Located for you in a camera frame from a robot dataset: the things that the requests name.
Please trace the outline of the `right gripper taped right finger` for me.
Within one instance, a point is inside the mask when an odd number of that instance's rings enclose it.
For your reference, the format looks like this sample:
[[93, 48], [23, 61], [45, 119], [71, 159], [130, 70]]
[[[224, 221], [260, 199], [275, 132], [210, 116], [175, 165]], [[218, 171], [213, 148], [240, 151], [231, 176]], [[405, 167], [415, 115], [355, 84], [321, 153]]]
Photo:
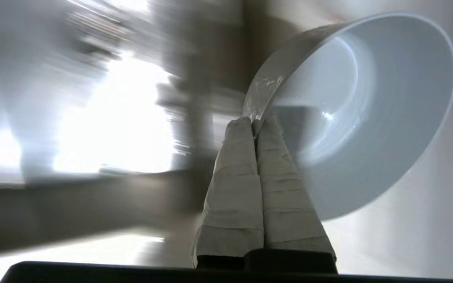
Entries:
[[244, 268], [251, 272], [336, 274], [335, 251], [276, 122], [264, 122], [255, 146], [264, 246], [244, 256]]

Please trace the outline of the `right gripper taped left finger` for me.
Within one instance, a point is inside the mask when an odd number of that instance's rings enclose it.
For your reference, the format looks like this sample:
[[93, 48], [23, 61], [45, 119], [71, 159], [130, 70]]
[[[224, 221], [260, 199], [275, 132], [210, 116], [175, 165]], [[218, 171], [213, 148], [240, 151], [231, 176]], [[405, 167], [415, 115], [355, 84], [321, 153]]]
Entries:
[[243, 269], [264, 247], [263, 200], [249, 118], [228, 123], [193, 244], [196, 269]]

